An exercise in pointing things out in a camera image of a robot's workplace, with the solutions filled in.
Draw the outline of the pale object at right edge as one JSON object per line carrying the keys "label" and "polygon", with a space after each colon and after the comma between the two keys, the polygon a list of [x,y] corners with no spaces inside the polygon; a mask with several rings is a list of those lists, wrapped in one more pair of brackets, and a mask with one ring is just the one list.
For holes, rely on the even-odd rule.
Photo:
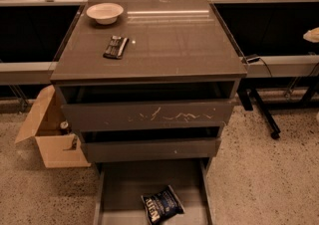
{"label": "pale object at right edge", "polygon": [[312,43],[319,42],[319,27],[312,30],[308,30],[304,35],[303,39]]}

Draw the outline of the grey top drawer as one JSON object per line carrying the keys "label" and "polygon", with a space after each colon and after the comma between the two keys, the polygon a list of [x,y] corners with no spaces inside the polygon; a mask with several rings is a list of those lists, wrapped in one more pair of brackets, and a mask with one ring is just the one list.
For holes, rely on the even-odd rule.
{"label": "grey top drawer", "polygon": [[229,121],[236,81],[57,87],[74,130],[218,126]]}

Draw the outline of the grey drawer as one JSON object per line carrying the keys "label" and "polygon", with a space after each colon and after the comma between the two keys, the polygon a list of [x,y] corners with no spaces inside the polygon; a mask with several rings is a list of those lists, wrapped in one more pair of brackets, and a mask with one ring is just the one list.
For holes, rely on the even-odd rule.
{"label": "grey drawer", "polygon": [[74,130],[218,126],[229,121],[236,81],[57,87]]}
{"label": "grey drawer", "polygon": [[81,133],[89,161],[119,162],[213,157],[220,126]]}
{"label": "grey drawer", "polygon": [[159,225],[214,225],[206,171],[199,159],[106,163],[94,225],[150,225],[143,198],[171,186],[184,212]]}

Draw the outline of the white bowl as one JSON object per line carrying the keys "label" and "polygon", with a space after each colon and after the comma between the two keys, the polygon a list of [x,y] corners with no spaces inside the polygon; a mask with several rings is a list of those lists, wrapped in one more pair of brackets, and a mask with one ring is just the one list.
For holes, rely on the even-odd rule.
{"label": "white bowl", "polygon": [[102,25],[110,25],[118,20],[122,15],[124,8],[115,3],[100,3],[87,9],[87,15]]}

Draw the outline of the grey bottom drawer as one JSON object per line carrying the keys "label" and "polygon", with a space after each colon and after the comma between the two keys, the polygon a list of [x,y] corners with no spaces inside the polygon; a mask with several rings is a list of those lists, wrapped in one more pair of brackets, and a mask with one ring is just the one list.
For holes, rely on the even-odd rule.
{"label": "grey bottom drawer", "polygon": [[150,225],[143,198],[171,186],[184,212],[159,225],[214,225],[206,171],[199,159],[106,163],[94,225]]}

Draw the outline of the black rolling stand leg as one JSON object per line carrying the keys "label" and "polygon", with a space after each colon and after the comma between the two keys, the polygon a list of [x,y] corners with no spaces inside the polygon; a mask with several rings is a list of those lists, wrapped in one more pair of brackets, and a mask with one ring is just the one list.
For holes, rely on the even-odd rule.
{"label": "black rolling stand leg", "polygon": [[280,137],[281,130],[280,130],[279,126],[277,125],[276,121],[274,120],[274,118],[272,117],[269,109],[267,108],[266,104],[262,100],[262,98],[259,95],[259,93],[257,92],[257,90],[256,89],[248,89],[245,87],[240,87],[237,90],[237,94],[239,96],[241,104],[243,105],[243,107],[247,111],[253,110],[251,100],[255,99],[259,110],[265,116],[265,118],[268,122],[268,125],[271,128],[271,133],[270,133],[271,138],[277,140]]}

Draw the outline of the grey drawer cabinet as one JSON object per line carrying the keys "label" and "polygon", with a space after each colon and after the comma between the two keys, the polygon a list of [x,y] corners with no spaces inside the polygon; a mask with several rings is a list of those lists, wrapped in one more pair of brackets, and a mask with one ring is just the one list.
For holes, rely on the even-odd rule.
{"label": "grey drawer cabinet", "polygon": [[[246,69],[206,0],[121,4],[124,14],[109,26],[80,16],[51,76],[57,94],[68,85],[236,81],[238,88]],[[120,60],[103,57],[112,36],[129,39]]]}

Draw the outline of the open cardboard box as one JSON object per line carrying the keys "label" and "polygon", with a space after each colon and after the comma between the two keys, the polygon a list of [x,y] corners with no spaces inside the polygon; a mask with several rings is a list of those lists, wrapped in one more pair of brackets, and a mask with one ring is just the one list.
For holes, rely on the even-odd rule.
{"label": "open cardboard box", "polygon": [[40,91],[22,123],[15,143],[35,139],[47,168],[90,167],[81,150],[79,138],[68,129],[60,129],[67,121],[55,88],[48,86]]}

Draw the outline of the blue chip bag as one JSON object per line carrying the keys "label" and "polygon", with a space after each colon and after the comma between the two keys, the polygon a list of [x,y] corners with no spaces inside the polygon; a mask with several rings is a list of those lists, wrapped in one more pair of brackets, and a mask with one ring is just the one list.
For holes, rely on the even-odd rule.
{"label": "blue chip bag", "polygon": [[159,225],[176,214],[184,213],[184,208],[170,185],[156,194],[142,195],[142,202],[150,225]]}

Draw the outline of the round gauge in box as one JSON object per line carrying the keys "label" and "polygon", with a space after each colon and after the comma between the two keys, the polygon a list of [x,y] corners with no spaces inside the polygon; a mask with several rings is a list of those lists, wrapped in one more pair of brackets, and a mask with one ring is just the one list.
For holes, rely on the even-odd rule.
{"label": "round gauge in box", "polygon": [[62,121],[60,123],[60,129],[68,129],[69,128],[69,124],[67,121]]}

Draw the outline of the grey middle drawer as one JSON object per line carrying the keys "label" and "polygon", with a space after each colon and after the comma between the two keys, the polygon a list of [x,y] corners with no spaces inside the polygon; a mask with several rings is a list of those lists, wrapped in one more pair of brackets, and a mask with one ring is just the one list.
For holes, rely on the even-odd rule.
{"label": "grey middle drawer", "polygon": [[119,162],[213,157],[220,126],[81,133],[89,161]]}

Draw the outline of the dark snack bar wrapper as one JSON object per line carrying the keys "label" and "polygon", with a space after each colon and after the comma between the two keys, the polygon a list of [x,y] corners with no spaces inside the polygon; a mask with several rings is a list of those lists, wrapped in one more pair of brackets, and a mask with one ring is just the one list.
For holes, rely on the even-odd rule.
{"label": "dark snack bar wrapper", "polygon": [[120,60],[123,57],[128,41],[129,39],[127,37],[112,36],[103,57]]}

